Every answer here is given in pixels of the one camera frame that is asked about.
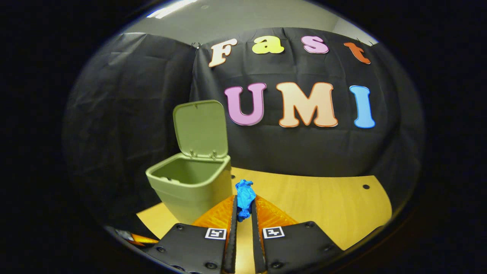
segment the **letter a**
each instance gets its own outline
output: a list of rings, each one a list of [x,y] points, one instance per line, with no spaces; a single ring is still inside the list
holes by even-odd
[[[275,36],[262,36],[254,40],[255,45],[252,51],[257,54],[264,53],[281,53],[284,48],[281,46],[281,40]]]

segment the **ceiling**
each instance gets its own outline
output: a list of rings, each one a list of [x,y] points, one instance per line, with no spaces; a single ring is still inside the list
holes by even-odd
[[[123,33],[144,32],[191,44],[251,29],[302,27],[377,43],[337,15],[305,0],[197,0],[161,19],[146,16]]]

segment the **orange object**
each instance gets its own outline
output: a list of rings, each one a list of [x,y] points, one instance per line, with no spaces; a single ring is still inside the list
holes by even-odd
[[[280,210],[277,206],[257,195],[255,197],[255,207],[257,210],[257,225],[259,227],[259,236],[261,238],[262,251],[264,250],[264,241],[262,240],[262,229],[276,226],[295,225],[298,222],[291,218],[286,212]]]
[[[363,49],[357,47],[354,43],[345,43],[343,44],[346,47],[349,47],[352,53],[354,54],[355,58],[357,58],[360,62],[370,65],[370,60],[365,58],[364,55],[362,54],[364,52]]]
[[[235,195],[232,195],[225,200],[218,203],[216,206],[208,210],[206,213],[201,215],[192,225],[200,227],[211,227],[211,228],[225,228],[226,241],[225,249],[228,244],[228,238],[230,236],[230,225],[232,223],[232,212],[233,212],[233,199]]]
[[[154,240],[154,239],[147,238],[147,237],[140,236],[140,235],[133,234],[133,233],[132,233],[132,238],[135,242],[142,244],[142,246],[145,246],[144,244],[154,245],[154,244],[159,242],[159,240]]]
[[[129,243],[131,243],[131,244],[133,244],[133,245],[145,246],[145,245],[143,245],[143,244],[141,244],[141,243],[139,243],[139,242],[135,242],[135,241],[130,241],[130,240],[127,240],[127,242],[129,242]]]

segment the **black cloth backdrop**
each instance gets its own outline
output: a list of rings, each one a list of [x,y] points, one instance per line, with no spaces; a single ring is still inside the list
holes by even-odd
[[[255,54],[254,39],[267,35],[280,38],[284,52]],[[322,38],[329,52],[308,53],[300,40],[303,36]],[[226,62],[210,68],[211,46],[233,38],[238,43]],[[371,64],[357,60],[343,45],[346,42],[362,48]],[[316,82],[332,84],[338,125],[322,128],[301,121],[295,128],[279,126],[282,94],[276,84],[288,81],[307,96]],[[240,126],[229,117],[224,91],[241,86],[242,112],[249,114],[253,104],[247,87],[256,82],[267,85],[264,116],[256,125]],[[370,89],[375,127],[354,125],[357,109],[351,85]],[[216,99],[225,108],[234,167],[302,176],[376,175],[393,210],[404,201],[418,175],[424,145],[418,94],[380,44],[371,47],[304,28],[253,30],[222,37],[199,49],[153,35],[123,34],[87,63],[70,95],[64,124],[65,155],[73,183],[102,222],[151,234],[135,216],[160,201],[145,170],[179,152],[173,108],[205,99]]]
[[[285,50],[255,54],[254,39],[267,35],[278,37]],[[303,36],[320,37],[329,52],[307,52]],[[232,38],[238,43],[225,63],[210,68],[211,46]],[[347,42],[362,48],[371,64],[355,58],[344,46]],[[307,96],[316,82],[332,84],[338,125],[323,128],[300,122],[295,128],[279,126],[283,100],[276,84],[288,81],[295,82]],[[256,82],[267,85],[263,119],[253,126],[240,126],[230,119],[224,90],[241,86],[242,113],[250,114],[252,93],[247,86]],[[354,125],[357,109],[349,90],[352,85],[370,89],[375,127]],[[301,176],[376,175],[394,209],[412,190],[420,168],[424,122],[419,97],[406,73],[380,44],[371,47],[339,34],[304,28],[267,28],[222,37],[197,51],[190,99],[216,99],[224,105],[229,155],[235,167]]]
[[[179,152],[172,110],[188,102],[195,51],[164,37],[122,34],[76,81],[64,154],[72,184],[103,224],[153,236],[136,216],[160,202],[145,170]]]

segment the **ceiling light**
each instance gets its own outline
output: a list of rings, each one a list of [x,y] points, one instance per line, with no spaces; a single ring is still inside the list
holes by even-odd
[[[181,0],[181,1],[177,1],[176,3],[174,4],[171,4],[165,8],[162,8],[160,10],[157,10],[153,13],[151,13],[149,16],[147,16],[147,18],[157,18],[157,19],[161,19],[162,17],[170,14],[170,13],[173,13],[175,11],[177,11],[178,9],[182,8],[182,7],[185,7],[191,3],[194,3],[196,2],[197,0]]]

